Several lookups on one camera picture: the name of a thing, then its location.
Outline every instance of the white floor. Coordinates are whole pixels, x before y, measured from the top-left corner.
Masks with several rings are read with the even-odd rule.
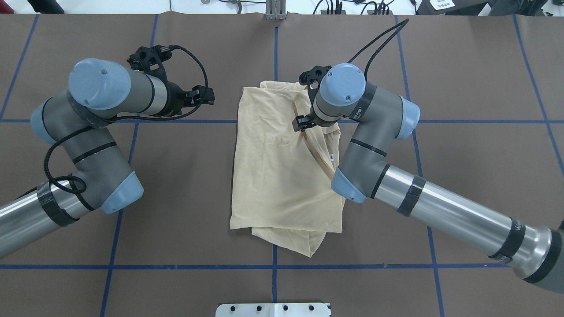
[[[34,13],[27,0],[5,1],[16,13]],[[286,8],[288,12],[311,14],[317,2],[318,0],[287,0]],[[68,14],[156,14],[170,11],[170,8],[172,11],[182,13],[237,13],[236,5],[220,0],[210,0],[207,4],[203,4],[200,0],[58,0],[58,3]],[[242,5],[243,13],[265,12],[263,3],[242,3]],[[347,14],[360,14],[363,7],[364,5],[356,5],[352,1],[343,2],[343,10]],[[327,5],[323,2],[317,13],[320,14],[320,10],[326,8]],[[367,9],[373,9],[373,5],[368,6]],[[415,9],[409,0],[393,0],[390,9],[397,15],[415,14]],[[553,5],[552,0],[546,3],[543,10],[555,16],[564,16],[564,7]]]

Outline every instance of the beige t-shirt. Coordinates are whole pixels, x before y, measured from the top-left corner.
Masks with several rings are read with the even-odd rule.
[[[342,231],[344,198],[331,189],[341,131],[294,132],[311,103],[298,83],[245,87],[237,117],[231,229],[311,257],[326,232]]]

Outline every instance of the white bracket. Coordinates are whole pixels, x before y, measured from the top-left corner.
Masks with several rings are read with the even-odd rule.
[[[266,0],[267,20],[286,20],[286,0]]]
[[[331,317],[329,303],[221,304],[215,317]]]

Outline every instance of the red object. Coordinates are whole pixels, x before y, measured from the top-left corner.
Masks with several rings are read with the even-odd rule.
[[[0,13],[14,13],[14,9],[12,9],[4,0],[0,0]]]

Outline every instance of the black band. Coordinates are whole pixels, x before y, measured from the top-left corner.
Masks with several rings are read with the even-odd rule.
[[[155,84],[153,84],[153,81],[149,78],[149,75],[144,74],[145,77],[149,80],[149,82],[151,83],[151,101],[149,102],[149,104],[145,107],[145,109],[139,111],[139,113],[142,113],[144,111],[146,111],[147,109],[149,109],[149,107],[151,106],[151,104],[153,103],[153,100],[155,99]]]
[[[78,188],[76,187],[76,185],[75,185],[75,183],[74,183],[74,180],[73,180],[72,178],[69,179],[69,184],[70,184],[70,187],[72,188],[72,190],[74,190],[74,191],[75,191],[75,190],[78,190]],[[75,195],[76,195],[76,198],[78,198],[78,200],[82,203],[82,205],[83,205],[86,209],[90,210],[91,212],[93,212],[94,210],[96,210],[96,209],[92,208],[92,206],[90,206],[90,204],[84,199],[84,197],[82,197],[82,194],[81,194],[81,193],[77,193],[77,194],[75,194]]]
[[[59,204],[57,204],[51,192],[51,184],[49,184],[49,182],[37,186],[37,199],[43,211],[58,226],[66,227],[78,221],[78,219],[71,217],[66,210],[62,209]]]
[[[547,257],[544,258],[543,264],[540,265],[539,269],[536,270],[531,276],[523,279],[529,283],[536,283],[542,281],[545,278],[560,256],[560,250],[562,249],[562,237],[560,233],[556,230],[550,230],[552,238],[550,239],[550,248],[548,249]]]
[[[511,230],[509,230],[505,242],[503,242],[501,248],[494,255],[489,256],[489,258],[503,264],[511,262],[513,256],[523,243],[526,227],[527,226],[521,221],[511,218]]]
[[[97,115],[90,112],[88,108],[84,107],[73,98],[69,90],[67,90],[67,99],[69,101],[70,107],[74,110],[74,112],[76,112],[76,114],[80,117],[80,119],[83,119],[88,123],[89,126],[95,129],[102,129],[114,122],[114,121],[106,120],[104,118],[100,118]]]
[[[374,197],[376,196],[376,192],[378,191],[378,188],[380,187],[380,184],[382,183],[382,180],[384,179],[384,176],[386,175],[388,168],[390,168],[390,164],[386,164],[386,167],[384,167],[384,169],[380,173],[380,177],[378,177],[378,182],[376,182],[376,185],[374,186],[374,190],[372,191],[372,195],[370,195],[370,198],[374,199]]]
[[[370,151],[376,152],[376,153],[380,154],[380,155],[383,156],[383,157],[386,157],[386,155],[387,155],[387,153],[384,152],[384,151],[382,151],[381,149],[375,148],[375,147],[373,147],[372,145],[366,144],[366,143],[364,143],[364,142],[362,142],[362,141],[359,141],[359,140],[357,140],[357,139],[351,139],[351,143],[354,143],[354,144],[357,144],[357,145],[362,146],[362,147],[364,147],[364,148],[367,148],[367,149],[369,149]]]
[[[413,211],[413,207],[415,207],[415,204],[417,204],[417,202],[419,201],[419,197],[423,192],[423,187],[425,186],[426,182],[427,180],[423,177],[419,177],[417,175],[413,177],[413,182],[411,183],[411,186],[409,187],[409,190],[407,191],[402,204],[399,205],[398,213],[406,217],[409,217],[409,215],[411,215],[411,211]]]
[[[372,103],[372,99],[374,98],[374,94],[376,93],[376,85],[367,81],[366,88],[364,89],[364,94],[356,103],[356,107],[349,115],[349,118],[353,119],[356,122],[360,122],[360,119],[366,113],[366,109]]]
[[[116,142],[109,142],[109,143],[106,143],[106,144],[104,144],[104,145],[101,145],[101,146],[99,146],[99,147],[97,147],[97,148],[93,148],[93,149],[91,149],[90,151],[85,152],[85,153],[80,154],[79,156],[75,157],[75,158],[72,160],[72,162],[73,162],[73,164],[76,164],[76,163],[78,163],[78,162],[84,160],[85,158],[87,158],[87,157],[89,157],[89,156],[91,156],[91,155],[94,155],[94,154],[96,154],[96,153],[98,153],[98,152],[100,152],[100,151],[103,151],[103,150],[105,150],[105,149],[107,149],[107,148],[114,147],[114,146],[116,146],[116,145],[117,145]]]

